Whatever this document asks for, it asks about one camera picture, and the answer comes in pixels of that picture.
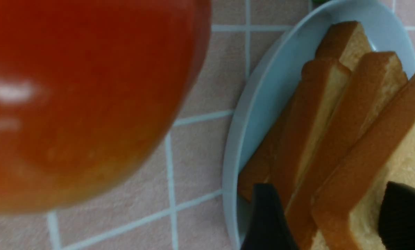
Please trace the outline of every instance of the toast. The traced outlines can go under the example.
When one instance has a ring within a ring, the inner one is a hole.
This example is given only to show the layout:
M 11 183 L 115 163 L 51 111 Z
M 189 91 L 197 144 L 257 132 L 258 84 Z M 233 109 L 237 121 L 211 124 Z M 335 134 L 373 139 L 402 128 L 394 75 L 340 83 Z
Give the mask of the toast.
M 354 71 L 360 58 L 371 52 L 363 26 L 356 21 L 332 25 L 315 52 L 315 58 L 332 57 Z
M 330 27 L 316 51 L 316 58 L 336 58 L 354 70 L 360 58 L 371 52 L 368 39 L 359 22 L 343 22 Z M 239 174 L 238 193 L 251 201 L 255 183 L 267 183 L 274 171 L 274 160 L 290 105 L 287 105 L 277 122 Z
M 238 176 L 237 192 L 249 202 L 252 200 L 254 184 L 269 182 L 271 169 L 274 166 L 274 155 L 291 106 L 292 98 Z
M 310 215 L 313 195 L 407 81 L 401 62 L 393 52 L 370 52 L 360 60 L 285 211 L 300 249 L 309 250 L 317 234 Z
M 316 197 L 312 216 L 331 250 L 385 249 L 377 222 L 388 180 L 415 187 L 415 75 Z
M 314 154 L 350 76 L 351 71 L 337 59 L 316 59 L 303 66 L 271 180 L 283 208 Z

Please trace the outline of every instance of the light blue plate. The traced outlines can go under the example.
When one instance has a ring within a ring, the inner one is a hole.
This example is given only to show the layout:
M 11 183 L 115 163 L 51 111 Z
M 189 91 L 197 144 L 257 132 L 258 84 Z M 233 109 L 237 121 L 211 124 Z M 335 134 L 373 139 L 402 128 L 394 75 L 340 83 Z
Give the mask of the light blue plate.
M 400 20 L 376 0 L 333 0 L 305 17 L 266 52 L 239 100 L 223 163 L 223 207 L 228 234 L 238 250 L 247 232 L 250 204 L 237 196 L 238 174 L 276 121 L 300 81 L 301 69 L 331 24 L 362 23 L 375 51 L 395 51 L 408 77 L 415 73 L 415 52 Z

